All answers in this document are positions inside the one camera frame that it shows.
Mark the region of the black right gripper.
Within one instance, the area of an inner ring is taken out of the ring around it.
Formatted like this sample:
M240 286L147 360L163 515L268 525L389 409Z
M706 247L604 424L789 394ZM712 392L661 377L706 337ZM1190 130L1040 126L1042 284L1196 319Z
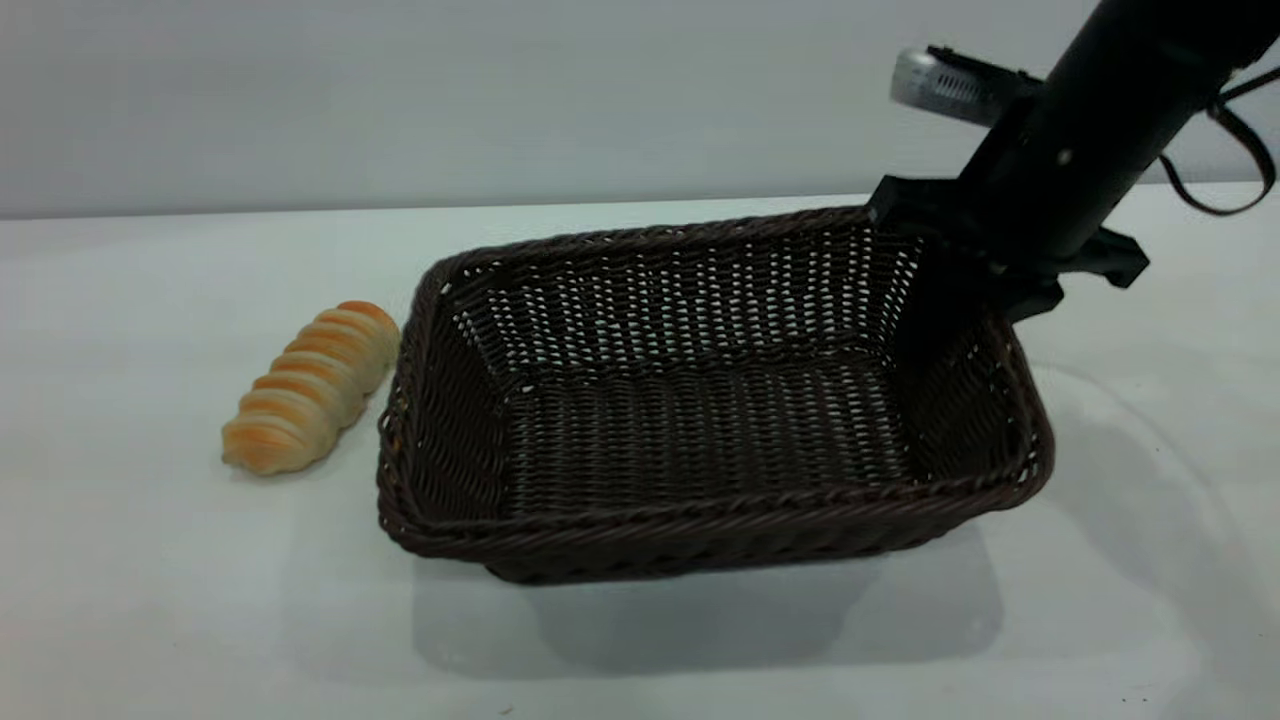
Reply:
M1148 165L1147 94L1046 88L1007 106L957 177L883 178L870 219L916 245L902 345L1010 347L1009 322L1062 302L1061 275L1130 287L1148 258L1105 223Z

